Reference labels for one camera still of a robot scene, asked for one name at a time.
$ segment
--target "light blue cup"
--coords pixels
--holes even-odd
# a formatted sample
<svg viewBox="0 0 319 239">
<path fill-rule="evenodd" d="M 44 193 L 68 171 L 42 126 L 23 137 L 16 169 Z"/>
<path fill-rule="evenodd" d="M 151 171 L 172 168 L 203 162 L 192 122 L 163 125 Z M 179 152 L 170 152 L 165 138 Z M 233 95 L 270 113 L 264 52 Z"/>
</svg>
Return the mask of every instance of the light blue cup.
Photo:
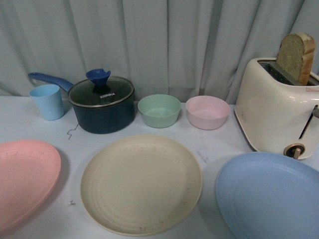
<svg viewBox="0 0 319 239">
<path fill-rule="evenodd" d="M 58 85 L 38 86 L 31 90 L 29 95 L 46 120 L 57 120 L 64 115 L 62 95 Z"/>
</svg>

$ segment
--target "glass lid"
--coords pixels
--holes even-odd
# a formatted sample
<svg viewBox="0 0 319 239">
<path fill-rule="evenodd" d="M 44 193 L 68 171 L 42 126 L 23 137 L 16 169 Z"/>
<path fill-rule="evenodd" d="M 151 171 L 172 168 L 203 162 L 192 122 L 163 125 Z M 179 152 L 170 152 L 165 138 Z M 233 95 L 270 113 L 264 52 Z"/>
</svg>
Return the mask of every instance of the glass lid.
<svg viewBox="0 0 319 239">
<path fill-rule="evenodd" d="M 81 81 L 69 90 L 68 97 L 72 104 L 97 108 L 115 105 L 132 95 L 133 84 L 121 77 L 109 77 L 106 84 L 96 86 L 90 80 Z"/>
</svg>

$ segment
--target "white tablecloth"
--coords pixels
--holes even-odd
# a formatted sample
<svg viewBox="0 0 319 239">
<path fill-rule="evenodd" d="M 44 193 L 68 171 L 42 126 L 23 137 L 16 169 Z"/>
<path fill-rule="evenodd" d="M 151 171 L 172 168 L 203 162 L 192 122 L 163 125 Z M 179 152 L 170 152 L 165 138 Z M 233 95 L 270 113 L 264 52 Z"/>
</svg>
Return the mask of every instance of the white tablecloth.
<svg viewBox="0 0 319 239">
<path fill-rule="evenodd" d="M 4 239 L 126 239 L 95 223 L 81 202 L 80 181 L 92 157 L 115 140 L 155 134 L 170 137 L 186 146 L 197 158 L 203 171 L 203 189 L 192 212 L 173 228 L 146 239 L 233 239 L 215 198 L 216 176 L 222 165 L 234 156 L 251 152 L 231 106 L 225 124 L 216 130 L 201 130 L 186 117 L 185 104 L 177 122 L 156 129 L 136 118 L 125 129 L 111 134 L 92 134 L 80 126 L 70 103 L 65 100 L 66 114 L 46 121 L 29 97 L 0 96 L 0 143 L 19 139 L 38 139 L 52 144 L 60 153 L 61 175 L 45 203 L 26 221 L 4 234 Z M 319 149 L 302 161 L 319 170 Z"/>
</svg>

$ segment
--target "green bowl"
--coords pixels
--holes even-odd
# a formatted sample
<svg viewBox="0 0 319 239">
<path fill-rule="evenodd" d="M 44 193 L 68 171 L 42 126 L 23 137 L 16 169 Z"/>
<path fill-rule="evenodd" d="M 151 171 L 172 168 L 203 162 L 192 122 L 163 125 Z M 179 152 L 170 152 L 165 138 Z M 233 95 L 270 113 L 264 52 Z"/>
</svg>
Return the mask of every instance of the green bowl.
<svg viewBox="0 0 319 239">
<path fill-rule="evenodd" d="M 151 95 L 138 103 L 145 124 L 153 128 L 166 128 L 173 125 L 180 111 L 180 101 L 169 95 Z"/>
</svg>

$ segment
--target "gray curtain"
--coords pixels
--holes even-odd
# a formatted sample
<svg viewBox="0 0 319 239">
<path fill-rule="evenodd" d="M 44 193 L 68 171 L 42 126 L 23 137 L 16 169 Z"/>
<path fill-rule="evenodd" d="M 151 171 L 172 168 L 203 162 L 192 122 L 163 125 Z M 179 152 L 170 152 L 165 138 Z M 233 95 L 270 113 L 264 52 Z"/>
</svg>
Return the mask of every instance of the gray curtain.
<svg viewBox="0 0 319 239">
<path fill-rule="evenodd" d="M 131 80 L 136 100 L 234 104 L 249 60 L 276 57 L 293 32 L 319 44 L 318 9 L 319 0 L 0 1 L 0 95 L 27 96 L 42 84 L 30 72 L 77 83 L 104 68 Z"/>
</svg>

